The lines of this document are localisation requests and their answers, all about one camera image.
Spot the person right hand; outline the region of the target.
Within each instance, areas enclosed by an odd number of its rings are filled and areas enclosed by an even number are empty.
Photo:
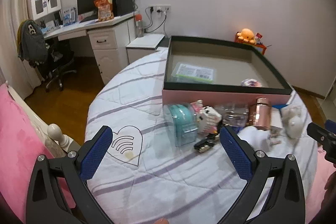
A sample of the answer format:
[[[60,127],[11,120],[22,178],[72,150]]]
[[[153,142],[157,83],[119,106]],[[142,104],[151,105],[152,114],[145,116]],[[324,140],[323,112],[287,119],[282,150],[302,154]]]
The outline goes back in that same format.
[[[326,190],[323,201],[321,203],[321,209],[327,208],[333,199],[335,199],[335,183],[336,183],[336,172],[333,172],[327,180],[324,187]]]

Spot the person left hand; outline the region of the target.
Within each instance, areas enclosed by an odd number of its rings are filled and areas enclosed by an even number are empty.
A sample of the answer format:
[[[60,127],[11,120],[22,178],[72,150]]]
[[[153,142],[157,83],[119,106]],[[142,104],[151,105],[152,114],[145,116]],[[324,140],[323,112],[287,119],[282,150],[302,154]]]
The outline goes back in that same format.
[[[155,221],[154,224],[169,224],[169,221],[165,218],[161,218],[161,219]]]

